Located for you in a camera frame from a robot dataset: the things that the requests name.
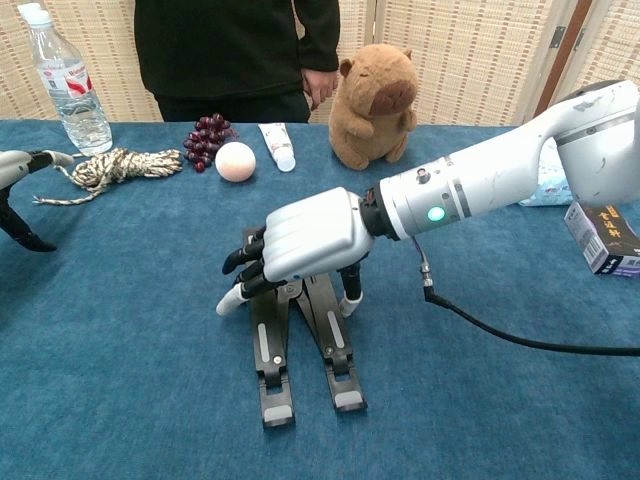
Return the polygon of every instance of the white fingertip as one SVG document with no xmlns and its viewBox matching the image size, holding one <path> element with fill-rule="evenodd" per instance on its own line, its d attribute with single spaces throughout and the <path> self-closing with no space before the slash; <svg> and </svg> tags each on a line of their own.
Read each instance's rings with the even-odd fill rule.
<svg viewBox="0 0 640 480">
<path fill-rule="evenodd" d="M 222 297 L 222 300 L 218 302 L 216 306 L 216 313 L 218 315 L 224 317 L 248 300 L 242 296 L 241 285 L 240 283 L 236 283 L 233 288 Z"/>
<path fill-rule="evenodd" d="M 71 165 L 74 161 L 73 157 L 71 155 L 67 155 L 66 153 L 54 152 L 53 150 L 44 151 L 51 155 L 51 163 L 53 163 L 54 165 L 66 167 L 67 165 Z"/>
<path fill-rule="evenodd" d="M 342 314 L 342 316 L 346 318 L 351 315 L 355 311 L 355 309 L 358 308 L 358 305 L 360 305 L 363 297 L 364 294 L 360 292 L 360 297 L 358 297 L 358 299 L 349 300 L 347 298 L 347 295 L 345 294 L 345 296 L 342 297 L 342 300 L 340 301 L 340 313 Z"/>
</svg>

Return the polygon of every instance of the plush toy nose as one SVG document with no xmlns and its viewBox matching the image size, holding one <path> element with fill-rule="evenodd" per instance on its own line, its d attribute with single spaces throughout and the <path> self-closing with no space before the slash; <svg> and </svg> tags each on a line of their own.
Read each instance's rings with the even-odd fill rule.
<svg viewBox="0 0 640 480">
<path fill-rule="evenodd" d="M 416 87 L 407 80 L 398 80 L 385 85 L 371 103 L 369 114 L 371 115 L 391 115 L 402 112 L 416 97 Z"/>
</svg>

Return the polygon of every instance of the toothpaste tube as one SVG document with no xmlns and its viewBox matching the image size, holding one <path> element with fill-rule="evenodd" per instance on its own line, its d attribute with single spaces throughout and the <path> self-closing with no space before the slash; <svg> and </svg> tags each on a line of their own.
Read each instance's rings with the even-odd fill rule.
<svg viewBox="0 0 640 480">
<path fill-rule="evenodd" d="M 282 172 L 293 170 L 296 166 L 296 158 L 284 123 L 261 123 L 258 127 L 278 169 Z"/>
</svg>

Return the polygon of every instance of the plastic bottle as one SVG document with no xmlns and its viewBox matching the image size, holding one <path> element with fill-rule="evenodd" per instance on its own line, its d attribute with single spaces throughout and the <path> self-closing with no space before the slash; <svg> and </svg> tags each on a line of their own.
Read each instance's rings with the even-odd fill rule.
<svg viewBox="0 0 640 480">
<path fill-rule="evenodd" d="M 39 3 L 18 10 L 31 28 L 34 65 L 69 139 L 86 156 L 106 152 L 113 145 L 111 127 L 80 52 L 55 30 Z"/>
</svg>

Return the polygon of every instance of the person's hand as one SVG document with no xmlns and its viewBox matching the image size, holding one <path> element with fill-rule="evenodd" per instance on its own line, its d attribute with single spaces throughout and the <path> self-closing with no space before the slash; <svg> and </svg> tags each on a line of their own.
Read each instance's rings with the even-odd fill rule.
<svg viewBox="0 0 640 480">
<path fill-rule="evenodd" d="M 338 88 L 338 72 L 319 72 L 303 68 L 302 82 L 305 93 L 311 97 L 313 111 Z"/>
</svg>

